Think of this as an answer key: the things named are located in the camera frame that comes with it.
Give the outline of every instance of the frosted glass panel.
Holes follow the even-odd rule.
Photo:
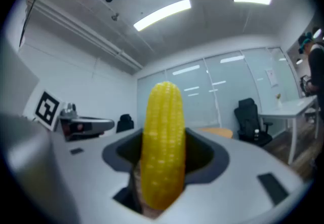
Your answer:
[[[299,99],[297,84],[293,72],[280,48],[269,49],[272,55],[273,69],[282,91],[282,100]]]
[[[148,97],[152,88],[164,82],[166,76],[164,71],[141,78],[137,81],[137,124],[139,128],[144,127]]]
[[[238,138],[239,124],[234,114],[238,101],[252,98],[260,109],[260,100],[251,72],[240,52],[205,59],[217,95],[222,127]]]
[[[168,81],[176,84],[182,95],[187,127],[219,127],[215,96],[203,60],[167,70]]]
[[[275,63],[270,52],[264,48],[252,49],[243,51],[246,61],[252,71],[253,77],[256,80],[257,88],[261,99],[261,109],[271,109],[277,107],[276,95],[285,93],[282,85],[279,84]],[[278,84],[271,86],[266,70],[273,69],[277,78]],[[267,119],[268,122],[273,122],[273,126],[269,127],[269,134],[274,136],[284,130],[285,122],[278,119]]]

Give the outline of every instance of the white tabletop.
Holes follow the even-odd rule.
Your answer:
[[[75,198],[81,223],[106,224],[112,220],[121,224],[238,223],[274,208],[257,175],[273,173],[289,193],[302,185],[302,180],[290,168],[265,150],[238,140],[194,131],[225,147],[230,164],[213,182],[188,185],[156,220],[139,215],[112,199],[128,185],[129,175],[114,171],[102,160],[102,151],[108,144],[135,130],[71,143],[65,143],[63,137],[53,134],[59,167]],[[78,147],[84,152],[72,156],[69,150]]]
[[[316,100],[316,96],[286,101],[282,107],[274,107],[259,112],[259,116],[271,118],[294,118],[306,110]]]

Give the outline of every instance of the cable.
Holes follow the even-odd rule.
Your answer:
[[[20,36],[20,43],[19,43],[19,47],[21,46],[22,38],[24,37],[25,30],[26,30],[27,24],[28,24],[29,19],[30,19],[31,10],[32,10],[32,8],[34,7],[35,2],[36,2],[36,0],[34,0],[34,1],[32,2],[31,7],[30,7],[30,10],[29,10],[29,12],[27,13],[26,20],[25,20],[25,23],[24,23],[24,27],[22,28],[22,32],[21,32],[21,36]]]

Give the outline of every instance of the corn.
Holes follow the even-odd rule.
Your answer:
[[[163,82],[151,90],[142,139],[141,188],[153,209],[168,208],[185,176],[185,123],[179,88]]]

